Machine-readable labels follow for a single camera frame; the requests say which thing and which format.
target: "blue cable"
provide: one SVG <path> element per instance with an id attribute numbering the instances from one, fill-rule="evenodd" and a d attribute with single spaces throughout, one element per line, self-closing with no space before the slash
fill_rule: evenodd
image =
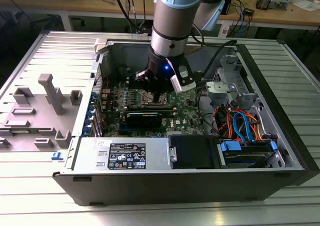
<path id="1" fill-rule="evenodd" d="M 238 5 L 235 5 L 236 8 L 238 8 L 240 10 L 241 13 L 241 25 L 240 25 L 240 29 L 237 32 L 236 36 L 241 35 L 242 29 L 243 29 L 243 25 L 244 25 L 244 21 L 245 21 L 245 17 L 244 17 L 244 13 L 241 10 L 241 8 Z"/>
<path id="2" fill-rule="evenodd" d="M 252 135 L 251 131 L 250 131 L 250 125 L 249 125 L 249 121 L 247 119 L 247 116 L 243 113 L 243 112 L 237 112 L 234 116 L 233 116 L 233 128 L 236 132 L 236 134 L 241 138 L 242 142 L 245 142 L 246 139 L 245 137 L 239 132 L 238 130 L 238 126 L 237 126 L 237 117 L 238 115 L 241 115 L 244 119 L 244 124 L 245 124 L 245 130 L 247 131 L 247 136 L 248 136 L 248 140 L 249 141 L 254 141 L 254 136 Z"/>

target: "circuit board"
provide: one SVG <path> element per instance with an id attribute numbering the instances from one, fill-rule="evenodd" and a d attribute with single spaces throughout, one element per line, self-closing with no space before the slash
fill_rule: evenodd
<path id="1" fill-rule="evenodd" d="M 102 104 L 106 118 L 105 137 L 168 137 L 173 134 L 203 134 L 202 121 L 195 107 L 196 92 L 189 90 L 176 94 L 171 92 L 153 102 L 153 95 L 143 89 L 133 89 L 119 82 L 105 93 Z M 156 128 L 128 128 L 128 113 L 160 113 L 162 122 Z"/>

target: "motherboard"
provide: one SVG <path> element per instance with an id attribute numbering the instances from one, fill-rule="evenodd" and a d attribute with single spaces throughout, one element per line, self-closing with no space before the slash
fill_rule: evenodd
<path id="1" fill-rule="evenodd" d="M 102 91 L 104 137 L 168 137 L 203 134 L 196 108 L 196 91 L 162 94 L 154 102 L 152 93 L 118 82 Z"/>

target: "wooden desk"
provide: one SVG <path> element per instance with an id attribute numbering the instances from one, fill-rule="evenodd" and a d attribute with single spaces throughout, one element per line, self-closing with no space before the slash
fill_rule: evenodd
<path id="1" fill-rule="evenodd" d="M 315 26 L 320 25 L 320 10 L 308 12 L 293 4 L 289 4 L 286 10 L 268 9 L 266 11 L 256 9 L 257 0 L 241 0 L 246 8 L 254 10 L 253 23 L 274 23 L 286 25 Z M 235 7 L 231 7 L 228 15 L 220 16 L 223 20 L 238 20 L 239 15 Z"/>
<path id="2" fill-rule="evenodd" d="M 111 17 L 123 18 L 116 1 L 114 4 L 102 0 L 14 0 L 20 7 L 28 13 L 55 14 L 60 15 L 66 31 L 72 31 L 72 24 L 69 16 L 90 16 L 90 17 Z M 256 9 L 256 0 L 241 0 L 246 7 L 255 10 L 251 22 L 252 26 L 274 27 L 288 29 L 316 30 L 320 25 L 320 10 L 313 12 L 305 11 L 290 4 L 286 11 L 269 9 L 262 11 Z M 134 0 L 135 10 L 139 19 L 143 18 L 143 0 Z M 145 0 L 146 18 L 153 19 L 153 0 Z M 10 0 L 0 0 L 1 10 L 18 11 Z M 221 32 L 226 31 L 239 19 L 234 7 L 231 7 L 228 15 L 221 15 L 219 24 L 222 24 Z"/>

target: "power supply label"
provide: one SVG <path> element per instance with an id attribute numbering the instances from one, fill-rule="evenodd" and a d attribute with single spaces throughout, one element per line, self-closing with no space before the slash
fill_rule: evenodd
<path id="1" fill-rule="evenodd" d="M 145 169 L 146 144 L 145 143 L 112 143 L 108 168 L 116 169 Z"/>

